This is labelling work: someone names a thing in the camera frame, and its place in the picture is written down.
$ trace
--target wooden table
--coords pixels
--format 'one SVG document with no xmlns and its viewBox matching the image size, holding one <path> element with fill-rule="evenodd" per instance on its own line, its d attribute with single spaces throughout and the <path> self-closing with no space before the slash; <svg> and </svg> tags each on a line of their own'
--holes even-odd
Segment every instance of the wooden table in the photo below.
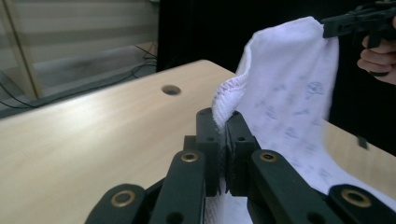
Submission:
<svg viewBox="0 0 396 224">
<path fill-rule="evenodd" d="M 151 186 L 165 176 L 184 135 L 195 135 L 195 114 L 232 76 L 200 61 L 1 120 L 0 223 L 83 223 L 112 187 Z M 166 85 L 181 93 L 164 94 Z M 332 125 L 328 131 L 341 165 L 396 198 L 394 157 L 357 147 Z"/>
</svg>

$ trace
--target white fabric with blue pattern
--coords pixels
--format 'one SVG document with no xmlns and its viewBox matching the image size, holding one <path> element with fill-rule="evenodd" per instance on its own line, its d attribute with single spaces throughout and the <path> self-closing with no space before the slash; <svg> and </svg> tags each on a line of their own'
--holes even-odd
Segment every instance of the white fabric with blue pattern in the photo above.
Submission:
<svg viewBox="0 0 396 224">
<path fill-rule="evenodd" d="M 213 98 L 219 132 L 236 110 L 264 149 L 282 154 L 311 187 L 367 189 L 396 210 L 396 202 L 347 174 L 328 155 L 323 120 L 328 116 L 338 67 L 338 39 L 322 38 L 312 17 L 257 32 L 245 47 L 236 76 Z M 206 223 L 251 223 L 246 199 L 223 195 L 207 201 Z"/>
</svg>

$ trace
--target brass screw insert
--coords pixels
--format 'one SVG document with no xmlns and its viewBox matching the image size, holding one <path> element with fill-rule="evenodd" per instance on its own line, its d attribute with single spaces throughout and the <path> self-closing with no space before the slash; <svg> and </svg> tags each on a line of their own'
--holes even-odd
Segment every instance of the brass screw insert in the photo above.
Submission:
<svg viewBox="0 0 396 224">
<path fill-rule="evenodd" d="M 113 195 L 111 204 L 115 207 L 124 207 L 134 201 L 135 193 L 132 190 L 122 190 Z"/>
<path fill-rule="evenodd" d="M 186 162 L 193 162 L 198 160 L 198 155 L 192 152 L 185 153 L 181 156 L 181 159 Z"/>
<path fill-rule="evenodd" d="M 264 152 L 260 155 L 260 159 L 262 159 L 262 161 L 269 161 L 269 162 L 273 162 L 277 160 L 276 155 L 269 153 L 269 152 Z"/>
<path fill-rule="evenodd" d="M 341 196 L 347 202 L 358 207 L 370 207 L 372 205 L 369 197 L 354 189 L 343 189 Z"/>
</svg>

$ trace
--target black cable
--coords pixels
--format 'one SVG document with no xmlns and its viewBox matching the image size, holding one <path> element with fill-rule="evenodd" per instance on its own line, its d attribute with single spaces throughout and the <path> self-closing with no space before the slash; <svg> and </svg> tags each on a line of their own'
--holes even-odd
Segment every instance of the black cable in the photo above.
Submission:
<svg viewBox="0 0 396 224">
<path fill-rule="evenodd" d="M 3 101 L 0 101 L 0 104 L 8 106 L 13 109 L 32 109 L 32 107 L 18 107 L 18 106 L 8 105 L 8 104 L 4 103 Z"/>
<path fill-rule="evenodd" d="M 149 47 L 148 50 L 142 49 L 142 48 L 138 47 L 137 45 L 135 47 L 146 52 L 146 54 L 143 56 L 143 59 L 157 59 L 157 56 L 155 56 L 154 54 L 149 52 L 152 49 L 152 47 L 154 47 L 154 43 L 151 44 L 151 46 Z"/>
<path fill-rule="evenodd" d="M 11 92 L 9 92 L 9 91 L 6 89 L 6 87 L 3 86 L 3 84 L 2 84 L 1 82 L 0 82 L 0 87 L 8 94 L 8 96 L 10 96 L 12 99 L 18 101 L 19 103 L 21 103 L 21 104 L 23 104 L 23 105 L 27 105 L 27 106 L 29 106 L 29 107 L 31 107 L 31 108 L 37 108 L 36 106 L 29 105 L 29 104 L 26 104 L 26 103 L 23 102 L 23 101 L 20 101 L 18 98 L 16 98 L 14 95 L 12 95 Z"/>
<path fill-rule="evenodd" d="M 154 67 L 155 67 L 155 66 L 157 66 L 157 64 L 156 64 L 155 62 L 146 62 L 146 63 L 143 63 L 143 64 L 138 65 L 137 67 L 133 68 L 133 69 L 131 70 L 131 74 L 130 74 L 129 76 L 127 76 L 127 77 L 120 78 L 119 80 L 114 81 L 114 82 L 111 82 L 111 83 L 108 83 L 108 84 L 106 84 L 106 85 L 102 85 L 102 86 L 90 88 L 90 89 L 83 90 L 83 91 L 76 91 L 76 92 L 73 92 L 73 93 L 71 93 L 71 94 L 68 94 L 68 95 L 65 95 L 65 96 L 61 96 L 61 97 L 58 97 L 58 98 L 53 99 L 53 100 L 51 100 L 51 101 L 48 101 L 48 102 L 46 102 L 46 103 L 44 103 L 44 104 L 42 104 L 42 105 L 36 105 L 35 107 L 33 107 L 32 105 L 31 105 L 31 107 L 17 107 L 17 106 L 13 106 L 13 105 L 8 105 L 8 104 L 6 104 L 6 103 L 4 103 L 4 102 L 2 102 L 2 101 L 0 101 L 0 104 L 6 105 L 6 106 L 11 107 L 11 108 L 14 108 L 14 109 L 32 109 L 32 108 L 39 108 L 39 107 L 44 106 L 44 105 L 50 105 L 50 104 L 52 104 L 52 103 L 54 103 L 54 102 L 60 101 L 60 100 L 62 100 L 62 99 L 64 99 L 64 98 L 68 98 L 68 97 L 70 97 L 70 96 L 78 95 L 78 94 L 81 94 L 81 93 L 84 93 L 84 92 L 87 92 L 87 91 L 96 91 L 96 90 L 100 90 L 100 89 L 102 89 L 102 88 L 106 88 L 106 87 L 109 87 L 109 86 L 116 85 L 116 84 L 121 83 L 122 81 L 128 79 L 129 77 L 139 78 L 139 77 L 137 77 L 137 76 L 135 75 L 135 73 L 137 73 L 141 68 L 143 68 L 143 67 L 145 67 L 145 66 L 154 66 Z"/>
</svg>

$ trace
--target floor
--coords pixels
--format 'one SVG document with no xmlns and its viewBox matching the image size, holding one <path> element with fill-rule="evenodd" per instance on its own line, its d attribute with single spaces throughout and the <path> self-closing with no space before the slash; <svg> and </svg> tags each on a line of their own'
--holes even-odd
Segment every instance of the floor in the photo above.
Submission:
<svg viewBox="0 0 396 224">
<path fill-rule="evenodd" d="M 155 55 L 156 44 L 150 42 L 34 64 L 43 90 L 39 99 L 29 98 L 8 77 L 0 74 L 0 119 L 153 74 Z"/>
</svg>

